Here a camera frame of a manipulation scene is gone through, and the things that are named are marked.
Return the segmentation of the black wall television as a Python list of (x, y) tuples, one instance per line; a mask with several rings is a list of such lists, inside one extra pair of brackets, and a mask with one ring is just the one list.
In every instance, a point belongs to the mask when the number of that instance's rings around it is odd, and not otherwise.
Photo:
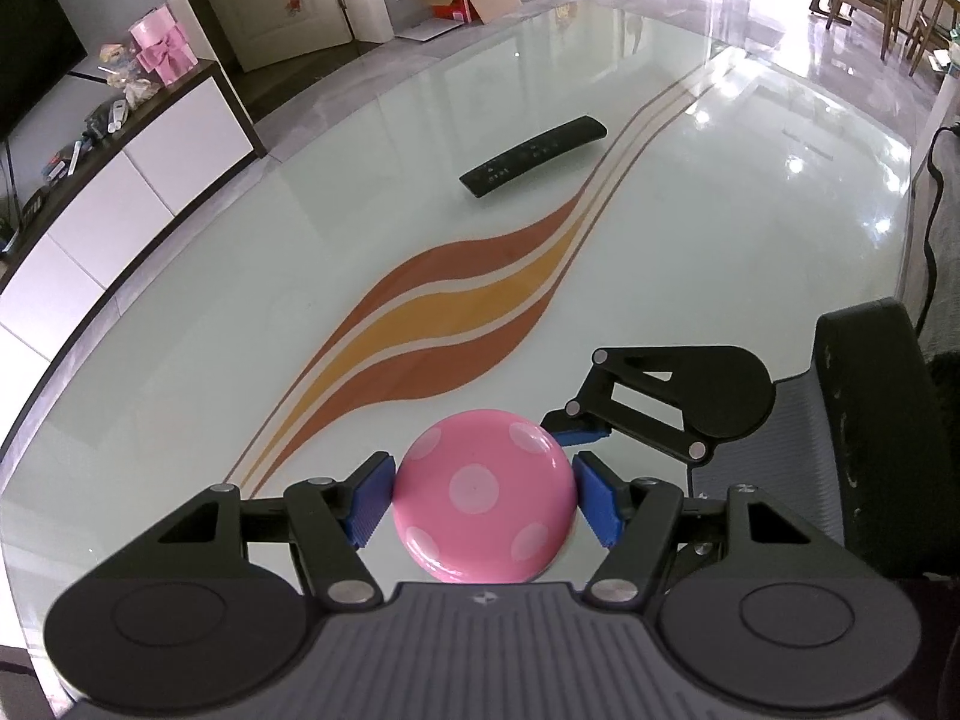
[(7, 138), (86, 49), (59, 0), (0, 0), (0, 128)]

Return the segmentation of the pink gift box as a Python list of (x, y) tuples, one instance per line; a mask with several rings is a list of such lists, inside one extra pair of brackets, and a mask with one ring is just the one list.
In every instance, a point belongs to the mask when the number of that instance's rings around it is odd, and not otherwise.
[(184, 28), (166, 5), (153, 8), (128, 32), (143, 70), (155, 73), (164, 86), (174, 85), (199, 65)]

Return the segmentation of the white tv cabinet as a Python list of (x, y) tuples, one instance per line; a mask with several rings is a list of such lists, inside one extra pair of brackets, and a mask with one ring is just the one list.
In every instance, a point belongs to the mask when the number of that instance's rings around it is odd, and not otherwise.
[(203, 60), (53, 186), (2, 275), (3, 434), (117, 284), (264, 154), (223, 68)]

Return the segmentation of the plush doll bouquet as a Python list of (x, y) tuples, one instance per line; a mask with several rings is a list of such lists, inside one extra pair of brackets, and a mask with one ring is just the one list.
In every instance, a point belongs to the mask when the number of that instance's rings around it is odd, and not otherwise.
[(137, 109), (160, 93), (160, 82), (142, 67), (137, 46), (130, 41), (103, 44), (98, 59), (107, 84), (122, 93), (130, 109)]

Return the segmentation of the black remote control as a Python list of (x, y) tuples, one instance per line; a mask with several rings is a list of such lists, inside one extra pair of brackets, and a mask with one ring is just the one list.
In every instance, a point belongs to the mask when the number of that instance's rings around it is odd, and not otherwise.
[(459, 182), (476, 199), (481, 199), (526, 172), (605, 137), (607, 127), (602, 122), (590, 115), (581, 115), (496, 154), (480, 166), (464, 172)]

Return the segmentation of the pink polka dot jar cap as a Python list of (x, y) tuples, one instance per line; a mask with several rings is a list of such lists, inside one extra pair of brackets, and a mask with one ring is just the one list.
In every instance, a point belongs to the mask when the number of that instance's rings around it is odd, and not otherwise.
[(539, 424), (472, 410), (435, 422), (397, 468), (392, 515), (418, 566), (446, 583), (523, 583), (573, 528), (571, 461)]

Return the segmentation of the cardboard box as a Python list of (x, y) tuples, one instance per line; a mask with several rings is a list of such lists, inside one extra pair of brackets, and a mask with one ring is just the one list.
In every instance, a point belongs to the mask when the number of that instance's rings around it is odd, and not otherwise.
[(434, 18), (457, 23), (482, 23), (500, 20), (521, 8), (521, 0), (423, 0)]

